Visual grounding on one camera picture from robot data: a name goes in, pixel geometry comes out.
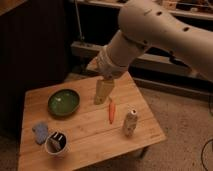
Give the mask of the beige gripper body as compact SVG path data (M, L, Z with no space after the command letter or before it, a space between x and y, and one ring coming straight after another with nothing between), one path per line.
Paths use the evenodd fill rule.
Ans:
M94 103L96 105L103 104L114 88L113 80L98 80L96 83L96 93Z

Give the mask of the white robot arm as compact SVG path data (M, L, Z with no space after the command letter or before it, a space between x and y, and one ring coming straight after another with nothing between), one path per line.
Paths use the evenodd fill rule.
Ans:
M114 81L152 47L167 51L213 82L213 32L186 24L152 0L129 0L119 11L119 30L96 57L101 78L94 103L102 104Z

